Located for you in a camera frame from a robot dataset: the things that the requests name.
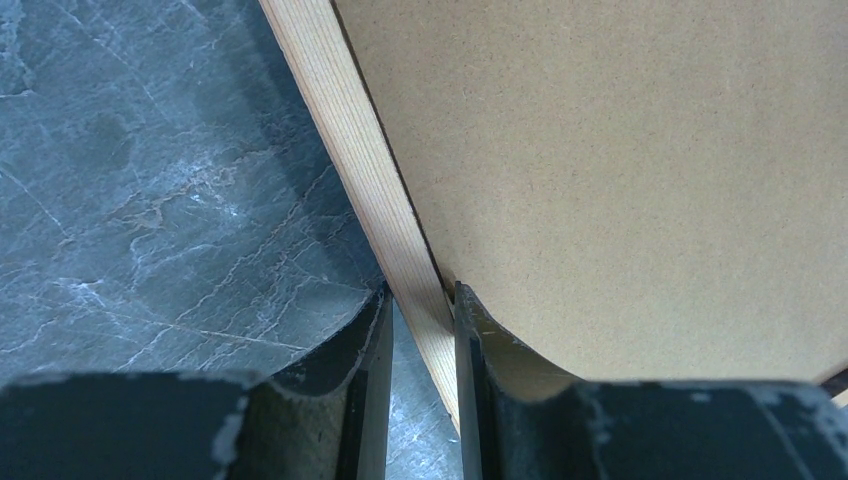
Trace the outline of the wooden picture frame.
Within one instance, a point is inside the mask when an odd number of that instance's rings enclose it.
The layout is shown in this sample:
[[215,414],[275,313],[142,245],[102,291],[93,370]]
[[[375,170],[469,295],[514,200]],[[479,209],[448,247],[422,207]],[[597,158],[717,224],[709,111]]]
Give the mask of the wooden picture frame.
[[438,394],[458,425],[452,311],[334,5],[264,1],[261,8]]

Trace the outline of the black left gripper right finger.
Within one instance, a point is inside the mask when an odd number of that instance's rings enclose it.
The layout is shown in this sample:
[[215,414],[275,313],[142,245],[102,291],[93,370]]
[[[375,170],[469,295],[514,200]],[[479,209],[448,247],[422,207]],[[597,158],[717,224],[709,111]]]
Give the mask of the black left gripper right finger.
[[583,380],[455,286],[468,479],[843,479],[847,414],[785,381]]

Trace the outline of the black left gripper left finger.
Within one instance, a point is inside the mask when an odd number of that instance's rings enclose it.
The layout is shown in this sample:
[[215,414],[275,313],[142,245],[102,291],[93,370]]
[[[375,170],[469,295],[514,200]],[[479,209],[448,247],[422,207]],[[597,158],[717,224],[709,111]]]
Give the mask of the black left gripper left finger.
[[5,479],[381,479],[392,294],[273,374],[60,372],[1,389]]

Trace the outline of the brown cardboard backing board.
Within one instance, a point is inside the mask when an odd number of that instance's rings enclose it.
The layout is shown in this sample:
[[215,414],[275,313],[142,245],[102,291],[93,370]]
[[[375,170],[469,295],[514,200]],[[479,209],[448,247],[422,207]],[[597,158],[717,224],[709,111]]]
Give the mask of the brown cardboard backing board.
[[341,1],[446,283],[587,379],[847,363],[843,1]]

